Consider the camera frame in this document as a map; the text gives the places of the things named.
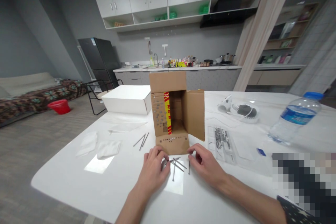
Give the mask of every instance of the black refrigerator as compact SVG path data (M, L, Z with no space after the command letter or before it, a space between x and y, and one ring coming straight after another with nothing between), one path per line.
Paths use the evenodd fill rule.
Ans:
M121 68L117 51L112 46L111 41L100 38L82 38L78 39L82 51L94 73L97 80L115 81L116 75L113 70ZM104 85L101 85L101 90L105 91Z

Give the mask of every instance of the white table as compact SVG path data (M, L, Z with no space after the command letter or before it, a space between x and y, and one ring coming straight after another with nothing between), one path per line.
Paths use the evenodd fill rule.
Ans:
M226 115L217 113L217 104L232 94L234 102L251 102L260 108L260 119L257 124L233 122ZM190 136L190 145L199 142L208 147L207 125L220 124L218 120L234 128L228 130L246 135L246 142L262 148L271 160L272 152L335 152L336 142L336 110L323 106L323 110L306 126L300 129L295 138L304 143L306 148L286 147L271 141L267 137L270 126L277 121L285 106L296 96L282 93L253 92L205 92L205 142ZM121 120L146 120L148 123L127 133L109 135L107 129L111 122ZM94 150L83 157L75 157L83 136L91 131L98 131L99 141L121 140L119 154L105 161L96 159ZM139 144L133 144L145 133L150 132L141 151ZM143 156L155 145L155 134L152 113L146 116L118 114L108 112L84 130L78 137L66 145L50 159L34 176L32 186L56 200L77 208L100 219L114 223L126 200L129 191L137 181L142 168ZM187 155L181 160L188 166ZM280 192L275 190L272 177L260 175L239 166L221 163L244 183L276 197ZM175 182L172 173L162 188L151 198L142 218L143 223L257 223L244 209L232 201L221 197L210 188L191 169L182 173L175 171Z

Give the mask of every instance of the pixelated area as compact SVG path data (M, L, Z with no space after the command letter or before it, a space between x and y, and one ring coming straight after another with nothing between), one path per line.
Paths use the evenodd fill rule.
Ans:
M336 223L336 153L273 153L273 183L323 223Z

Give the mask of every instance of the water bottle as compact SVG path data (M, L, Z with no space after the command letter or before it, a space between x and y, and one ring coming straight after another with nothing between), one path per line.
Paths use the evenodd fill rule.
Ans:
M299 128L306 125L322 109L319 100L323 94L307 92L302 98L290 102L282 112L279 121L268 132L275 142L290 145Z

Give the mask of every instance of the bottle cap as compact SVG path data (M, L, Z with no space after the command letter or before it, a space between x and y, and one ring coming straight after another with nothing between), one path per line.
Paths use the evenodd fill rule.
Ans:
M314 100L321 100L323 96L323 94L317 92L306 92L303 97Z

